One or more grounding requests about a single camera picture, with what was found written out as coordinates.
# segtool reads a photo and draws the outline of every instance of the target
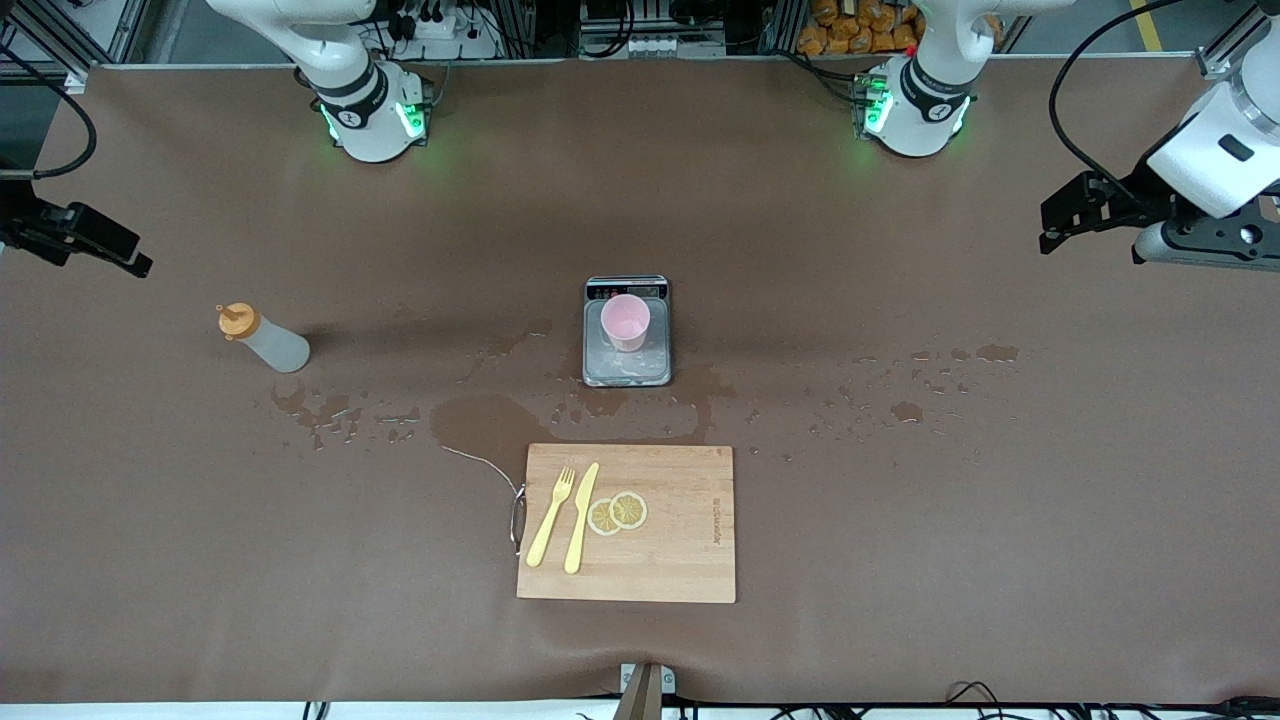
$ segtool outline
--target pile of potatoes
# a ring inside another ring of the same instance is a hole
[[[919,45],[924,37],[924,15],[915,5],[858,0],[858,14],[850,15],[840,12],[840,0],[812,0],[810,9],[814,22],[796,41],[801,55],[895,53]],[[987,22],[998,46],[1004,40],[1000,19],[988,15]]]

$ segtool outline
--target lemon slice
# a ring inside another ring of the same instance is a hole
[[[591,503],[591,507],[586,511],[586,524],[591,525],[598,536],[616,536],[622,528],[613,521],[613,515],[609,514],[609,503],[613,502],[608,497],[604,500],[596,500]]]
[[[620,492],[609,501],[609,515],[623,530],[634,530],[644,525],[645,518],[649,516],[649,506],[643,497],[631,491]]]

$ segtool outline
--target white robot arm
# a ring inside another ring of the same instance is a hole
[[[1038,14],[1075,0],[916,0],[925,29],[914,56],[869,70],[884,78],[859,113],[863,135],[910,158],[933,155],[959,132],[969,90],[995,47],[983,15]]]
[[[207,0],[283,50],[320,97],[329,133],[365,163],[390,160],[426,138],[422,78],[375,61],[348,23],[376,0]]]
[[[1267,35],[1133,173],[1084,172],[1041,205],[1042,254],[1083,232],[1139,227],[1134,263],[1280,270],[1280,4],[1258,5]]]

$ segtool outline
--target pink cup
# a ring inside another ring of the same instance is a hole
[[[635,352],[649,332],[649,305],[634,295],[616,295],[600,309],[600,325],[613,347]]]

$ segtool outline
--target wooden cutting board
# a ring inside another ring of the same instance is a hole
[[[582,568],[564,573],[577,520],[577,488],[600,464],[591,501],[632,491],[649,518],[634,530],[602,537],[586,528]],[[526,469],[527,548],[550,506],[561,469],[577,471],[538,568],[520,559],[516,597],[645,602],[733,602],[733,448],[658,445],[530,445]]]

